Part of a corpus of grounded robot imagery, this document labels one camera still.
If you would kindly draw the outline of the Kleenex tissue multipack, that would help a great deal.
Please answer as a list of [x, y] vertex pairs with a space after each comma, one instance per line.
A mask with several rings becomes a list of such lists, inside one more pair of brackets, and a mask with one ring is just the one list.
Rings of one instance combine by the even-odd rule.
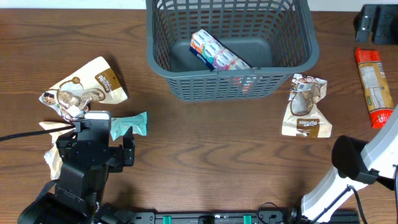
[[190, 51], [210, 70], [225, 72], [252, 69], [245, 60], [238, 57], [204, 29], [200, 29], [192, 34]]

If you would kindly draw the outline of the grey plastic basket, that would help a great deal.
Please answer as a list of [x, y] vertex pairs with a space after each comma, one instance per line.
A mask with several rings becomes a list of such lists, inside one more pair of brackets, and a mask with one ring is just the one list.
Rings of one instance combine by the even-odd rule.
[[[205, 30], [248, 64], [212, 70], [190, 51]], [[307, 0], [147, 0], [147, 61], [185, 102], [262, 98], [319, 56]]]

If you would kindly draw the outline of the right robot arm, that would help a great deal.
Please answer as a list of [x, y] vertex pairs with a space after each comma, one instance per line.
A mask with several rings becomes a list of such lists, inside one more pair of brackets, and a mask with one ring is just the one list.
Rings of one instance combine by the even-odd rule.
[[356, 62], [374, 128], [369, 142], [340, 136], [332, 149], [332, 167], [321, 182], [292, 208], [289, 223], [326, 223], [351, 196], [378, 182], [397, 191], [397, 106], [387, 104], [388, 85], [379, 52], [355, 50]]

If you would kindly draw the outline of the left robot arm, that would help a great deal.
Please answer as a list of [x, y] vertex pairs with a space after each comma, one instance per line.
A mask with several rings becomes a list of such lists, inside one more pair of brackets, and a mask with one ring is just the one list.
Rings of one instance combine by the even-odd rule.
[[110, 124], [108, 119], [80, 119], [73, 131], [57, 138], [60, 176], [45, 184], [18, 223], [97, 222], [109, 174], [134, 164], [133, 128], [124, 133], [122, 145], [111, 147]]

